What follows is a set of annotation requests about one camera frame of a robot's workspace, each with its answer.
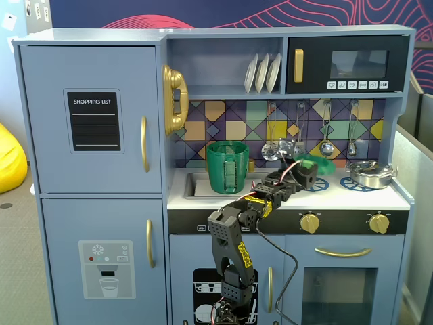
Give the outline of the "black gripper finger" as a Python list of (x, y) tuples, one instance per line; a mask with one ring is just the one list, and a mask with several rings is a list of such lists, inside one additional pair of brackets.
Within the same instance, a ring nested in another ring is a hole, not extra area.
[(303, 190), (310, 189), (317, 178), (318, 165), (315, 163), (298, 163), (292, 171), (297, 186)]

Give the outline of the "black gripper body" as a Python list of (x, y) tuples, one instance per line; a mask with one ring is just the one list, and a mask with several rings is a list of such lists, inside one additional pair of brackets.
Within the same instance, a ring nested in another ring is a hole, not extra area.
[(256, 197), (272, 203), (286, 202), (288, 198), (297, 193), (298, 186), (290, 174), (281, 180), (282, 172), (274, 171), (261, 179), (256, 184)]

